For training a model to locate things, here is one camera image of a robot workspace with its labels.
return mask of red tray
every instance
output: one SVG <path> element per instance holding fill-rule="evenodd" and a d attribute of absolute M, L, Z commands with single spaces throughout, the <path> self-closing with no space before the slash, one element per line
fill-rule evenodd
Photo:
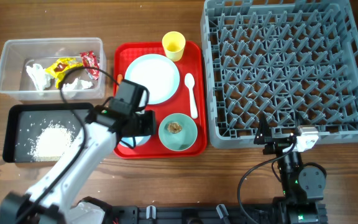
<path fill-rule="evenodd" d="M 126 43 L 119 46 L 114 57 L 114 77 L 117 78 L 119 74 L 125 76 L 128 66 L 135 59 L 146 54 L 165 55 L 161 42 Z M 153 135 L 144 145 L 136 146 L 133 150 L 119 144 L 117 148 L 114 149 L 117 156 L 124 159 L 186 157 L 197 156 L 205 150 L 207 144 L 207 127 L 200 48 L 194 42 L 187 41 L 183 57 L 178 62 L 175 62 L 175 65 L 178 67 L 180 74 L 180 84 L 176 93 L 163 103 L 146 107 L 147 110 L 155 111 L 157 134 Z M 175 152 L 167 149 L 161 143 L 158 138 L 158 127 L 161 121 L 170 114 L 183 113 L 190 116 L 190 97 L 189 91 L 185 86 L 185 75 L 187 73 L 193 74 L 196 81 L 193 91 L 197 104 L 198 118 L 194 121 L 197 124 L 198 137 L 194 145 L 189 149 Z M 113 87 L 113 92 L 114 94 L 116 92 L 115 86 Z"/>

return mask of green bowl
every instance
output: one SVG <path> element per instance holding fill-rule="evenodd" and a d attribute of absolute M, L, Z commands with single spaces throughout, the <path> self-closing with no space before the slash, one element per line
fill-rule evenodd
<path fill-rule="evenodd" d="M 178 123 L 182 130 L 177 134 L 168 131 L 168 125 L 172 122 Z M 173 151 L 183 151 L 194 144 L 197 139 L 197 125 L 193 119 L 185 114 L 175 113 L 162 120 L 158 128 L 158 136 L 162 144 Z"/>

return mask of spoon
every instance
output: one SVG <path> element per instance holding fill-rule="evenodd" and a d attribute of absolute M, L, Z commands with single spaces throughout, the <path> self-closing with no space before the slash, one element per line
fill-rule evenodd
<path fill-rule="evenodd" d="M 194 81 L 193 75 L 190 73 L 187 73 L 185 76 L 185 85 L 189 89 L 190 114 L 191 114 L 191 118 L 196 119 L 196 118 L 198 118 L 198 112 L 197 112 L 196 100 L 194 98 L 194 93 L 193 93 L 194 84 L 195 84 L 195 81 Z"/>

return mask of white plate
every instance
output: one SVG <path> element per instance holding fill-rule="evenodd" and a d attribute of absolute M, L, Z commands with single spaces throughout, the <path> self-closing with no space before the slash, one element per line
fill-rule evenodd
<path fill-rule="evenodd" d="M 129 65 L 125 79 L 143 85 L 149 90 L 150 105 L 171 98 L 178 90 L 180 82 L 177 66 L 168 58 L 158 54 L 143 55 L 135 59 Z"/>

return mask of gray dish rack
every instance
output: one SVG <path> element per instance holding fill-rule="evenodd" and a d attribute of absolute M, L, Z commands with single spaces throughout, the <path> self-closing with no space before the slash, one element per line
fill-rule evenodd
<path fill-rule="evenodd" d="M 348 0 L 207 0 L 201 39 L 214 147 L 255 147 L 260 113 L 277 138 L 294 131 L 299 112 L 320 131 L 318 144 L 358 142 Z"/>

